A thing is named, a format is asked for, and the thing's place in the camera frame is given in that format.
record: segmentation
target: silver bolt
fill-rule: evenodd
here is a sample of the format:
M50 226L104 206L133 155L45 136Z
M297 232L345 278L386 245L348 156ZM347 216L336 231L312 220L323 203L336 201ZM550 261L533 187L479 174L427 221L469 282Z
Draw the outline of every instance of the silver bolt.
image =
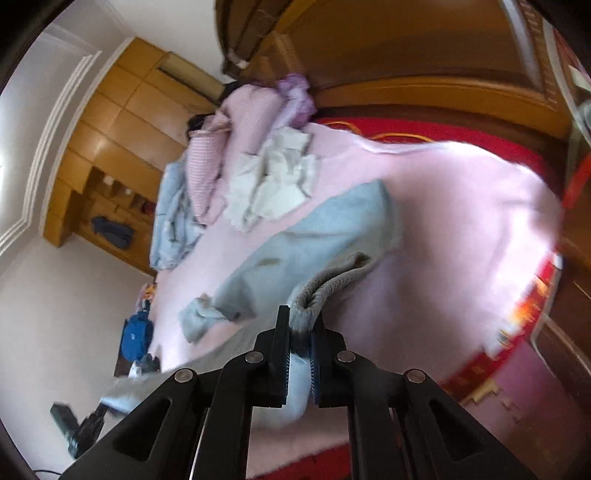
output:
M355 354L349 350L341 350L339 353L336 354L336 359L339 362L343 362L344 364L349 364L357 357Z
M250 364L257 364L259 362L262 362L262 359L264 359L265 356L262 353L257 352L256 350L252 350L248 352L244 358Z
M423 383L427 379L427 376L424 372L415 368L407 372L407 378L412 383Z
M182 368L174 374L174 379L178 383L186 383L193 378L193 371L188 368Z

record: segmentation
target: blue bag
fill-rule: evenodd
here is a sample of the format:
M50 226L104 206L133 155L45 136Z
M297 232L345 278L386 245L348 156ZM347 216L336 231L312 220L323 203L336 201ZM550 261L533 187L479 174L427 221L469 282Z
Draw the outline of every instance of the blue bag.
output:
M148 320L150 304L147 307L132 315L123 328L121 337L121 355L130 362L141 360L148 353L154 334L154 324Z

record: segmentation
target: pink bed sheet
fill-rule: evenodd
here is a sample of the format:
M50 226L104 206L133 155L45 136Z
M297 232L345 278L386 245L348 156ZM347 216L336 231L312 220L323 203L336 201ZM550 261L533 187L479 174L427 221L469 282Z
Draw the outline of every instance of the pink bed sheet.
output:
M314 196L278 222L238 232L225 218L211 225L173 271L158 275L151 352L163 370L204 355L240 325L223 322L197 344L185 341L178 313L219 285L275 233L326 199L382 179L402 207L402 248L387 256L346 301L326 307L327 324L348 348L382 368L424 369L445 380L485 342L530 285L560 221L560 205L524 167L455 142L378 144L308 124L319 160ZM347 440L343 412L310 408L280 432L253 432L248 475L255 476Z

